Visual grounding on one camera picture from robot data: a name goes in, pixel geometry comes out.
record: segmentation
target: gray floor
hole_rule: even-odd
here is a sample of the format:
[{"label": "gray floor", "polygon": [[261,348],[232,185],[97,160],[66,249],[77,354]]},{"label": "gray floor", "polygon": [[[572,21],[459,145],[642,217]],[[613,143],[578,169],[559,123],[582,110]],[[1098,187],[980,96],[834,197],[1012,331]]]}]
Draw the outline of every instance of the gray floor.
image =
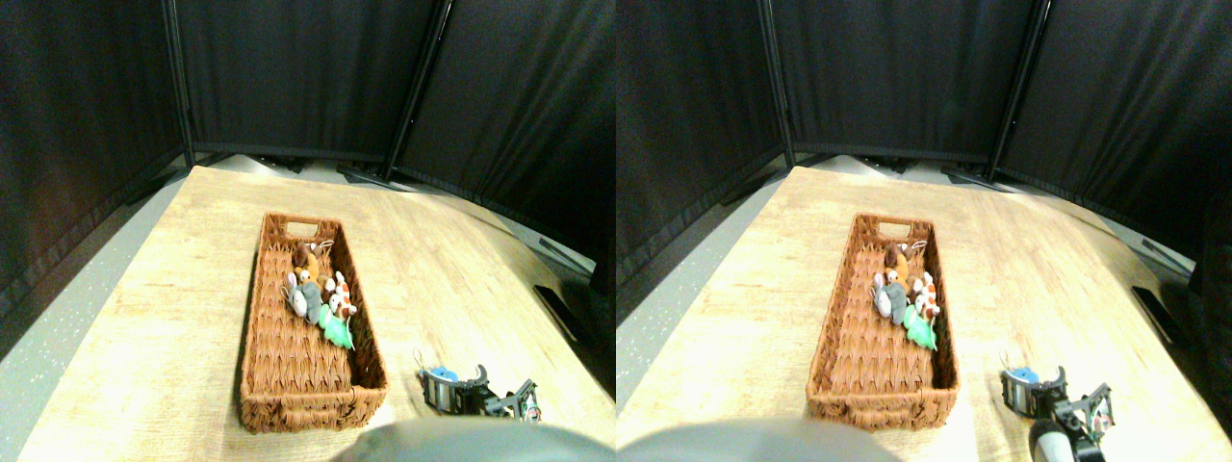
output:
[{"label": "gray floor", "polygon": [[[330,161],[314,161],[294,174],[286,168],[243,155],[230,156],[213,165],[217,169],[257,175],[347,184],[335,171],[335,166]],[[184,180],[175,181],[144,202],[121,207],[112,213],[20,307],[0,317],[0,338],[20,336],[12,350],[0,360],[0,409],[4,410],[4,418],[0,419],[0,461],[17,458],[86,330],[182,184]],[[384,190],[368,184],[352,186]],[[447,195],[424,185],[403,186],[423,193]],[[572,266],[547,256],[552,253],[540,244],[543,238],[541,234],[500,218],[562,278],[582,277],[578,271],[567,270]],[[594,271],[594,261],[563,246],[561,250],[583,269]]]},{"label": "gray floor", "polygon": [[[840,171],[855,175],[873,177],[892,177],[898,180],[926,182],[935,185],[952,185],[984,190],[983,186],[971,184],[954,184],[950,177],[941,172],[946,164],[922,161],[907,169],[903,174],[897,174],[888,168],[870,165],[855,158],[840,155],[819,164],[813,169]],[[655,286],[649,294],[637,306],[628,318],[616,329],[616,410],[620,413],[641,383],[646,371],[650,367],[654,357],[658,356],[663,344],[671,336],[680,318],[692,304],[701,292],[701,288],[710,280],[710,276],[718,269],[727,253],[736,245],[740,234],[749,227],[753,218],[779,188],[780,181],[775,181],[760,188],[743,202],[731,206],[716,206],[707,216],[700,218],[690,229],[685,230],[681,238],[669,245],[655,260],[680,261],[675,267],[669,269],[667,276]],[[1016,193],[1031,193],[1047,196],[1047,193],[1023,186],[1003,185]],[[1104,219],[1105,223],[1133,249],[1140,257],[1164,281],[1174,285],[1184,285],[1188,276],[1183,275],[1175,265],[1164,264],[1154,253],[1142,245],[1142,235],[1135,233],[1119,223]],[[690,244],[700,243],[689,250]],[[1179,254],[1175,254],[1162,245],[1158,248],[1178,260],[1185,271],[1193,271],[1194,262]],[[686,253],[684,259],[680,254]]]}]

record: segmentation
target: brown plush toy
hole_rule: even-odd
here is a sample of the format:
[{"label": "brown plush toy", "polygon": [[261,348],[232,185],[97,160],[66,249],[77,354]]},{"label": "brown plush toy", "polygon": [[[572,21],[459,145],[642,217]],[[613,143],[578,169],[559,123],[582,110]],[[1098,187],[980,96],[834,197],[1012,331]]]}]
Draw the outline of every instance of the brown plush toy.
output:
[{"label": "brown plush toy", "polygon": [[907,261],[915,255],[913,249],[903,249],[898,244],[890,244],[890,249],[886,251],[886,277],[888,283],[898,283],[903,286],[903,292],[907,294],[912,293],[912,283]]},{"label": "brown plush toy", "polygon": [[296,253],[291,255],[291,264],[296,266],[296,274],[308,271],[308,281],[313,281],[324,291],[334,291],[334,280],[322,271],[322,255],[329,244],[299,244]]}]

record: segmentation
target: blue object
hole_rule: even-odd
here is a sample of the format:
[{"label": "blue object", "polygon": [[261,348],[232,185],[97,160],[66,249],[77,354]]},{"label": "blue object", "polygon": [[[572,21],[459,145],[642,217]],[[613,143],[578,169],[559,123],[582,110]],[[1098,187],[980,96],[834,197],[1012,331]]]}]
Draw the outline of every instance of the blue object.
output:
[{"label": "blue object", "polygon": [[1020,367],[1020,368],[1009,371],[1009,375],[1014,376],[1014,377],[1018,377],[1018,378],[1021,378],[1021,379],[1026,381],[1026,383],[1040,383],[1040,375],[1035,373],[1035,371],[1031,371],[1030,367]]},{"label": "blue object", "polygon": [[434,376],[439,376],[439,377],[445,377],[445,378],[448,378],[448,379],[455,381],[455,382],[458,381],[458,373],[453,372],[453,371],[450,371],[450,370],[445,368],[444,366],[434,368],[432,370],[432,375]]}]

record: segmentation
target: black curtain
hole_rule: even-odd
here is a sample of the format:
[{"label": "black curtain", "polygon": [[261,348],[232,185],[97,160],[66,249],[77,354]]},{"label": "black curtain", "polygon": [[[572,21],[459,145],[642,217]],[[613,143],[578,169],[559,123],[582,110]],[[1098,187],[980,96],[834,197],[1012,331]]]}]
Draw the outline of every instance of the black curtain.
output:
[{"label": "black curtain", "polygon": [[457,1],[395,171],[606,265],[610,1]]},{"label": "black curtain", "polygon": [[987,163],[1030,1],[774,2],[796,150]]},{"label": "black curtain", "polygon": [[431,4],[180,2],[195,148],[382,161]]},{"label": "black curtain", "polygon": [[159,1],[0,4],[0,314],[182,149]]},{"label": "black curtain", "polygon": [[1232,10],[1057,1],[999,171],[1198,259],[1232,179]]},{"label": "black curtain", "polygon": [[786,148],[756,1],[621,5],[615,280]]}]

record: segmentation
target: basket handle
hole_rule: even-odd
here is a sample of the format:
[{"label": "basket handle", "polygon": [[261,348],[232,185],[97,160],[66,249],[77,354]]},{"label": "basket handle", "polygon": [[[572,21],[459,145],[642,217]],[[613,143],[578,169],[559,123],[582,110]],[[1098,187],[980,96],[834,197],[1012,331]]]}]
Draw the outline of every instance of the basket handle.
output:
[{"label": "basket handle", "polygon": [[309,409],[291,409],[288,407],[282,407],[278,409],[278,416],[286,419],[287,425],[296,428],[298,425],[307,425],[310,423],[328,421],[338,418],[338,411],[329,410],[309,410]]},{"label": "basket handle", "polygon": [[[320,234],[320,218],[298,217],[298,216],[286,216],[286,223],[282,224],[282,234],[290,239],[315,239]],[[292,225],[296,224],[303,230],[292,230]]]},{"label": "basket handle", "polygon": [[862,410],[848,408],[848,415],[851,416],[854,421],[857,423],[886,423],[896,420],[908,420],[912,416],[912,409],[898,409],[898,410]]},{"label": "basket handle", "polygon": [[886,239],[906,239],[912,235],[912,222],[897,218],[882,218],[873,223],[877,234]]}]

